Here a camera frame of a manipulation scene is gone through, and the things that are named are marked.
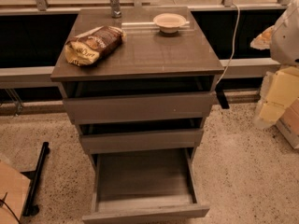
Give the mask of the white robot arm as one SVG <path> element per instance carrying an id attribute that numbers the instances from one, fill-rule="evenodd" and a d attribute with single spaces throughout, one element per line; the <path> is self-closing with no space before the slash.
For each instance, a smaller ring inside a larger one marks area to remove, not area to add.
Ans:
<path id="1" fill-rule="evenodd" d="M 299 65 L 299 0 L 293 0 L 276 21 L 270 55 L 281 64 Z"/>

